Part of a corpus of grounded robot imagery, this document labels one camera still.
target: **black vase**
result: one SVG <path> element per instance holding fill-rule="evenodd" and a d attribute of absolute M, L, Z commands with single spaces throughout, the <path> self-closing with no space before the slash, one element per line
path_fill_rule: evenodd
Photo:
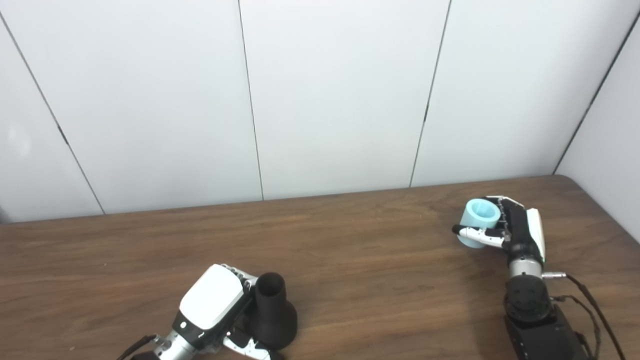
<path fill-rule="evenodd" d="M 298 332 L 296 308 L 287 301 L 284 279 L 268 272 L 255 285 L 255 303 L 247 311 L 253 337 L 270 350 L 290 344 Z"/>

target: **wooden table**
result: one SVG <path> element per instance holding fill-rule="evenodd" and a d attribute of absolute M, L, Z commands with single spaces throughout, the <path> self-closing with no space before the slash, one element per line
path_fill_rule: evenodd
<path fill-rule="evenodd" d="M 538 208 L 547 270 L 586 283 L 628 359 L 640 358 L 640 245 L 561 176 L 0 226 L 2 359 L 115 359 L 166 334 L 213 263 L 281 273 L 300 329 L 288 359 L 515 359 L 499 249 L 451 234 L 465 202 Z M 578 290 L 549 282 L 552 295 Z M 593 341 L 575 304 L 562 305 Z M 617 359 L 603 332 L 602 359 Z M 223 349 L 200 359 L 242 359 Z"/>

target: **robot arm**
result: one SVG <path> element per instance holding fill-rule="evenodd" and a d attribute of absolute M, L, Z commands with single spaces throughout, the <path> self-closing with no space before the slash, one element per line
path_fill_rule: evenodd
<path fill-rule="evenodd" d="M 453 232 L 500 247 L 508 257 L 509 280 L 503 306 L 505 324 L 519 360 L 587 360 L 564 314 L 553 304 L 543 279 L 545 241 L 540 213 L 509 197 L 487 196 L 500 209 L 495 229 L 454 225 Z"/>
<path fill-rule="evenodd" d="M 282 360 L 234 327 L 253 301 L 257 279 L 228 265 L 211 266 L 182 298 L 169 335 L 156 336 L 157 348 L 132 360 L 191 360 L 222 346 L 256 360 Z"/>

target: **light blue cup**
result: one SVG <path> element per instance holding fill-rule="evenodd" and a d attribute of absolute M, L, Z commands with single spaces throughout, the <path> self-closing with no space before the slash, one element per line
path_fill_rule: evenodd
<path fill-rule="evenodd" d="M 462 213 L 460 225 L 493 228 L 498 223 L 499 218 L 500 209 L 494 203 L 484 199 L 471 199 L 465 206 L 465 212 Z M 463 238 L 460 235 L 458 235 L 458 239 L 468 247 L 479 249 L 486 246 L 477 241 Z"/>

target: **white wall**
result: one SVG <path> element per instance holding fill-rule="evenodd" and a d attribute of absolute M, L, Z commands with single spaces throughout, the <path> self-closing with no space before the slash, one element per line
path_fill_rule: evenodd
<path fill-rule="evenodd" d="M 265 199 L 409 185 L 448 0 L 241 0 Z"/>
<path fill-rule="evenodd" d="M 638 0 L 454 0 L 413 186 L 551 174 Z"/>
<path fill-rule="evenodd" d="M 237 1 L 0 1 L 106 213 L 261 200 Z"/>
<path fill-rule="evenodd" d="M 636 25 L 557 173 L 640 241 L 640 26 Z"/>
<path fill-rule="evenodd" d="M 102 214 L 0 22 L 0 222 Z"/>
<path fill-rule="evenodd" d="M 639 9 L 640 0 L 0 0 L 107 213 L 402 188 L 412 174 L 413 186 L 551 174 Z M 13 140 L 0 138 L 0 217 L 95 214 L 8 48 L 0 136 Z M 15 135 L 20 126 L 28 135 Z M 28 167 L 14 159 L 25 137 L 41 149 Z"/>

